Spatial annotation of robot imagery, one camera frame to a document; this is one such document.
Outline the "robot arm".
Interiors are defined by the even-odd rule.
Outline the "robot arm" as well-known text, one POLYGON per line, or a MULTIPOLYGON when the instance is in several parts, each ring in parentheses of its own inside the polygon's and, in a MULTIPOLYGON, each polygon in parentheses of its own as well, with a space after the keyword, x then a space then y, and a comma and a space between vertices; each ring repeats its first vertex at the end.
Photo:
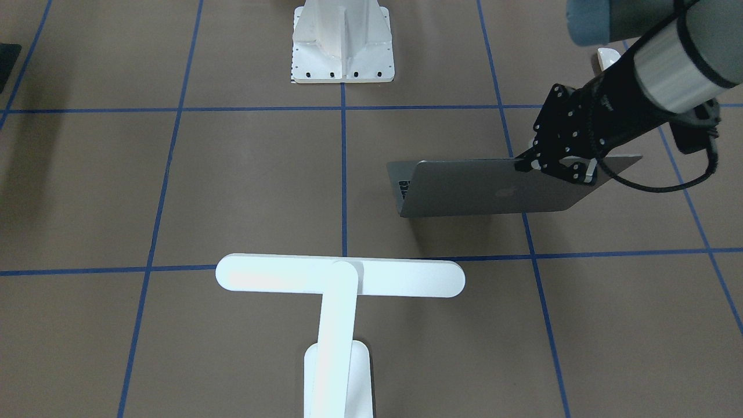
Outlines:
POLYGON ((555 84, 533 125, 532 146, 515 162, 564 182, 592 185, 597 170, 650 193, 684 190, 716 172, 717 97, 741 85, 740 1, 569 1, 566 21, 579 46, 635 39, 618 61, 581 88, 555 84), (703 151, 704 173, 672 187, 622 178, 611 150, 669 124, 684 154, 703 151))

